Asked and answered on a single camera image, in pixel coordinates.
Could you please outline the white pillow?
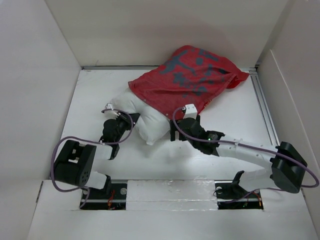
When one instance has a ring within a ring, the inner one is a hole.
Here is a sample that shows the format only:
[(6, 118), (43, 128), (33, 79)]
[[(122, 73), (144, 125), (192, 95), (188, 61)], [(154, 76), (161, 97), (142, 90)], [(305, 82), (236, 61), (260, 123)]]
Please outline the white pillow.
[(140, 114), (135, 126), (147, 145), (152, 146), (170, 130), (169, 119), (145, 100), (139, 99), (129, 88), (112, 98), (110, 103), (114, 108), (129, 114)]

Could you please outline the red patterned pillowcase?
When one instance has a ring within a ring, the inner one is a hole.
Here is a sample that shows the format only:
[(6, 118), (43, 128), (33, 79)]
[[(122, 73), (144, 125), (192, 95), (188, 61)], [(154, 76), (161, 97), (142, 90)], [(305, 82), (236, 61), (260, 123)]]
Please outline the red patterned pillowcase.
[(249, 74), (232, 61), (210, 51), (185, 45), (162, 65), (128, 83), (139, 99), (167, 118), (181, 119), (175, 110), (188, 104), (198, 112), (226, 89), (247, 80)]

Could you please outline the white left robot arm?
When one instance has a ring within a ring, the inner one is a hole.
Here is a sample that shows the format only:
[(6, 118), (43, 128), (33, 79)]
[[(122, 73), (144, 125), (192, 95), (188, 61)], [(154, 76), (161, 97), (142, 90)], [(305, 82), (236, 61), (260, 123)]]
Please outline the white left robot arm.
[(56, 190), (62, 193), (78, 189), (93, 188), (90, 179), (98, 146), (107, 147), (106, 158), (113, 160), (120, 144), (126, 141), (140, 118), (139, 113), (115, 110), (116, 117), (103, 123), (102, 135), (98, 141), (85, 140), (75, 136), (62, 138), (54, 147), (50, 163), (50, 179)]

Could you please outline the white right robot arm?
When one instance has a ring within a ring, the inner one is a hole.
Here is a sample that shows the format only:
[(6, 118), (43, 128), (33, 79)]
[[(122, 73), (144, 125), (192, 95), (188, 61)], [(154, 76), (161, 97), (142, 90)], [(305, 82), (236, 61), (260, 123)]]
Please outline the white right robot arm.
[(240, 170), (227, 188), (235, 197), (243, 197), (257, 189), (278, 188), (297, 194), (307, 169), (307, 162), (295, 147), (288, 142), (280, 145), (259, 145), (232, 138), (222, 132), (205, 130), (200, 117), (171, 120), (170, 140), (188, 141), (191, 146), (205, 155), (233, 158), (260, 166), (260, 170)]

